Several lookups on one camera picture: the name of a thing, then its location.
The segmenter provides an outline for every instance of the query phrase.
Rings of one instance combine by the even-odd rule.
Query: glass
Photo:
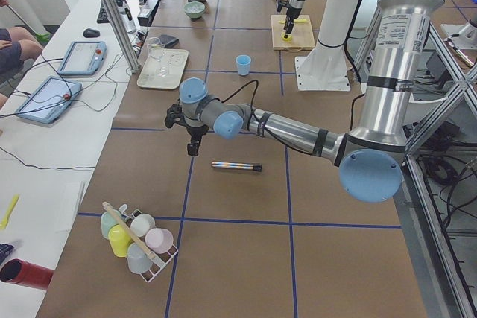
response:
[[[146,47],[148,48],[149,56],[159,63],[159,67],[156,70],[156,75],[161,77],[167,76],[169,70],[167,69],[167,67],[162,65],[162,58],[165,54],[165,44],[161,41],[159,37],[151,37],[150,39],[146,40]]]

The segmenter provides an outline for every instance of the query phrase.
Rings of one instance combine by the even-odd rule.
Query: tablet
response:
[[[58,69],[61,76],[87,76],[94,74],[104,60],[104,41],[74,41],[70,44]]]
[[[81,83],[48,77],[15,111],[20,118],[50,124],[65,111],[78,96]]]

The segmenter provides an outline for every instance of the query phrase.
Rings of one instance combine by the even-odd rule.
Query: black mouse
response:
[[[83,31],[83,36],[84,37],[98,37],[99,36],[99,30],[87,28],[85,31]]]

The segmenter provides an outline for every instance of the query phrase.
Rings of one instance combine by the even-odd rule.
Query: white desk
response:
[[[99,0],[80,0],[58,32],[45,47],[46,59],[63,57],[71,41],[82,40],[85,28],[97,28],[97,39],[107,44],[107,55],[102,67],[92,77],[75,78],[83,87],[77,99],[100,109],[111,99],[115,84],[108,78],[99,78],[121,53],[110,24],[96,24]],[[40,65],[27,73],[17,87],[32,93],[47,76],[54,75],[48,65]],[[130,71],[122,57],[109,77],[117,82],[116,95],[107,108],[95,112],[81,102],[74,102],[53,124],[35,124],[11,116],[0,118],[0,147],[15,154],[27,164],[40,167],[94,167],[110,131],[111,122],[129,81]],[[0,115],[14,112],[25,100],[14,94],[0,110]],[[92,176],[89,170],[38,170],[27,168],[17,159],[0,153],[0,215],[3,216],[14,194],[20,194],[8,227],[0,231],[0,243],[15,246],[7,258],[20,258],[54,269],[60,258],[71,225],[60,225],[62,213],[74,215],[75,201],[82,198]],[[84,183],[81,193],[68,188]],[[1,316],[15,318],[35,317],[45,292],[29,287],[0,282]]]

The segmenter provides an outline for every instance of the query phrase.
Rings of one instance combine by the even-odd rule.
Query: green bowl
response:
[[[191,1],[184,5],[184,13],[191,19],[199,19],[206,12],[206,6],[199,1]]]

